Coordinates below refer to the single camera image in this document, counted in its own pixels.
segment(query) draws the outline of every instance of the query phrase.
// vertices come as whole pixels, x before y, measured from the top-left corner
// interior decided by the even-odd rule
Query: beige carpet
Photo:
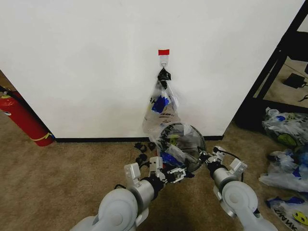
[[[230,124],[223,141],[209,141],[237,154],[248,164],[244,181],[259,197],[259,210],[280,231],[287,228],[264,200],[294,195],[258,181],[266,172],[266,154],[283,150],[265,135]],[[0,227],[2,231],[67,231],[86,216],[95,215],[103,197],[125,184],[123,166],[139,151],[134,143],[54,143],[37,147],[12,121],[0,114]],[[140,231],[239,231],[212,192],[204,168],[196,177],[168,185],[150,205]]]

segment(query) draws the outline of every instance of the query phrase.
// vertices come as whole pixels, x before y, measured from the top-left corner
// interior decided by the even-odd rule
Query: pile of plastic bags
[[[262,126],[267,135],[289,147],[308,143],[308,115],[301,113],[280,113],[276,109],[266,109]]]
[[[267,200],[266,204],[290,230],[307,230],[308,203],[302,198],[292,197],[288,200],[283,200],[276,197]]]
[[[270,162],[267,174],[259,180],[269,186],[308,192],[308,145],[295,152],[287,149],[273,152],[268,156]]]

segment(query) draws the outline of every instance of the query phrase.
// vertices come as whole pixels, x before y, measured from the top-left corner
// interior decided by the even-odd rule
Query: clear plastic bag
[[[267,174],[262,174],[259,180],[269,186],[291,189],[298,192],[308,192],[308,168],[301,163],[294,163],[294,154],[287,149],[284,152],[273,152]]]
[[[308,203],[305,200],[298,197],[282,200],[276,197],[267,200],[266,204],[290,230],[308,229]]]
[[[199,131],[183,123],[168,125],[154,142],[164,163],[186,167],[189,172],[200,167],[200,151],[206,151],[204,138]]]
[[[143,120],[143,131],[149,135],[152,142],[167,125],[180,122],[177,113],[178,102],[168,85],[168,80],[171,80],[171,75],[163,68],[158,75]]]
[[[308,143],[307,114],[280,113],[276,109],[267,108],[262,126],[267,135],[289,147]]]

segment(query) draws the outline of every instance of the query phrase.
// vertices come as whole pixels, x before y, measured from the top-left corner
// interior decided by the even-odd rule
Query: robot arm
[[[234,159],[228,170],[222,163],[228,153],[215,147],[213,154],[202,152],[204,162],[215,182],[214,193],[221,207],[231,217],[238,217],[244,231],[278,231],[263,219],[257,209],[257,196],[247,184],[238,181],[247,165]],[[71,231],[135,231],[149,215],[149,204],[167,183],[184,179],[186,169],[163,169],[161,157],[150,158],[149,176],[139,180],[137,163],[124,166],[126,189],[109,192],[101,202],[98,215],[81,220]]]
[[[102,200],[98,215],[81,220],[71,231],[135,231],[149,215],[149,204],[167,183],[186,176],[185,169],[163,171],[160,157],[150,158],[149,176],[141,176],[137,163],[124,166],[126,189],[115,189]]]
[[[258,199],[253,189],[238,181],[247,165],[235,158],[228,170],[222,164],[226,153],[221,147],[215,147],[213,155],[205,152],[200,155],[200,160],[204,161],[215,182],[213,191],[223,210],[233,218],[238,217],[244,231],[278,231],[259,213]]]

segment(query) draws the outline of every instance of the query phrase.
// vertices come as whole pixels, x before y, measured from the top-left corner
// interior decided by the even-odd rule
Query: red fire extinguisher
[[[30,113],[26,103],[23,103],[22,96],[16,91],[10,91],[10,95],[6,93],[5,91],[0,98],[0,109],[38,146],[51,144],[53,142],[52,134]]]

